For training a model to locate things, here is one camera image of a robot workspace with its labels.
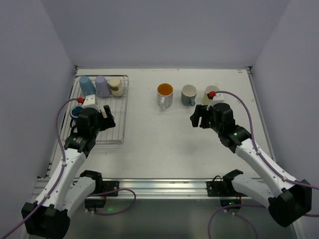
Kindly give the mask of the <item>light green ceramic mug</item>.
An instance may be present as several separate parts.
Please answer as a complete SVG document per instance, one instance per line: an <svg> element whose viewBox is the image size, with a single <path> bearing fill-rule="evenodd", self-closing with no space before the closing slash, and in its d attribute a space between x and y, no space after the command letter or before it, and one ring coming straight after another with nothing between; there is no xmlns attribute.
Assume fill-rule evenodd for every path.
<svg viewBox="0 0 319 239"><path fill-rule="evenodd" d="M208 105L211 102L211 99L208 97L208 94L212 91L219 91L219 88L217 86L211 85L207 86L204 90L203 94L203 104Z"/></svg>

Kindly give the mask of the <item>grey blue ceramic mug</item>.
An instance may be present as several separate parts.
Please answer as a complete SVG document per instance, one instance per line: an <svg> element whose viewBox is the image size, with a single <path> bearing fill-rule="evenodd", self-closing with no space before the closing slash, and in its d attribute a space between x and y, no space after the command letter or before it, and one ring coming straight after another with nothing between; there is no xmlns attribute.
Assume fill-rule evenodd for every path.
<svg viewBox="0 0 319 239"><path fill-rule="evenodd" d="M194 107L197 89L193 85L185 85L181 90L181 102L184 106Z"/></svg>

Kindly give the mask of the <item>white pearly round cup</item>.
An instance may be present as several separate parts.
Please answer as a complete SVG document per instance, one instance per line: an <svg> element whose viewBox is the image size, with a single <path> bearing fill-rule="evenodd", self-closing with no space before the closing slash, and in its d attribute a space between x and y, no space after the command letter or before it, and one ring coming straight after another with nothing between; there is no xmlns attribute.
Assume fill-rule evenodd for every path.
<svg viewBox="0 0 319 239"><path fill-rule="evenodd" d="M157 102L160 109L163 111L172 105L173 87L168 83L160 84L157 88Z"/></svg>

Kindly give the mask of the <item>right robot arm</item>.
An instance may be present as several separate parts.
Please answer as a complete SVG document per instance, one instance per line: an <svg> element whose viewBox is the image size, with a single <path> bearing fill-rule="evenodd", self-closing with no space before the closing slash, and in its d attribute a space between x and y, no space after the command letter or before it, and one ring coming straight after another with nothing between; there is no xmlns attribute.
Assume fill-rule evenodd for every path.
<svg viewBox="0 0 319 239"><path fill-rule="evenodd" d="M263 155L252 134L236 124L231 107L196 105L190 116L193 127L214 130L220 142L242 158L264 181L259 183L240 171L224 176L234 191L242 193L266 207L274 221L287 227L312 209L312 189L307 180L299 181L276 162Z"/></svg>

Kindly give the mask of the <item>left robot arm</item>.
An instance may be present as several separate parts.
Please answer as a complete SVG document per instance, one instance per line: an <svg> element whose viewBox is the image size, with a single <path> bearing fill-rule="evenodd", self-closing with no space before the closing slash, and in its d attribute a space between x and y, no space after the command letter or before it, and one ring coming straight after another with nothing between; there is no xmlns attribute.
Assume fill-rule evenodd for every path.
<svg viewBox="0 0 319 239"><path fill-rule="evenodd" d="M85 176L78 180L80 186L70 189L73 178L95 146L99 132L115 126L108 105L100 110L92 107L82 109L62 146L62 158L52 177L34 203L25 203L22 207L21 214L28 234L47 239L65 237L73 212L86 196L100 189L102 183L101 176Z"/></svg>

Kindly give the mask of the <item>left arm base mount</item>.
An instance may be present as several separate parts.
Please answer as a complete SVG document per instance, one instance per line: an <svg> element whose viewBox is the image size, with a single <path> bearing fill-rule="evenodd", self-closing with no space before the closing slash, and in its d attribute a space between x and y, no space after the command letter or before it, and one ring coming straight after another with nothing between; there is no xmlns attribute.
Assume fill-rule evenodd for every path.
<svg viewBox="0 0 319 239"><path fill-rule="evenodd" d="M94 196L93 194L101 194L119 189L119 181L103 181L102 185L89 195L84 201L85 209L97 212L97 209L104 208L108 197L117 197L118 192L113 192L104 196Z"/></svg>

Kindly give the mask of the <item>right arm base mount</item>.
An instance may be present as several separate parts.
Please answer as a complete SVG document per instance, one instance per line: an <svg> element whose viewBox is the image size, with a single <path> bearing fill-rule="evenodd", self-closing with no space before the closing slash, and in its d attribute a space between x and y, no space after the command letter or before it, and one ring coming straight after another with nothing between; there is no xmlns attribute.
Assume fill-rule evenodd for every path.
<svg viewBox="0 0 319 239"><path fill-rule="evenodd" d="M206 181L208 197L219 197L222 207L241 204L242 196L245 195L235 191L232 186L234 178L241 174L242 171L235 169L222 177L217 175L212 180Z"/></svg>

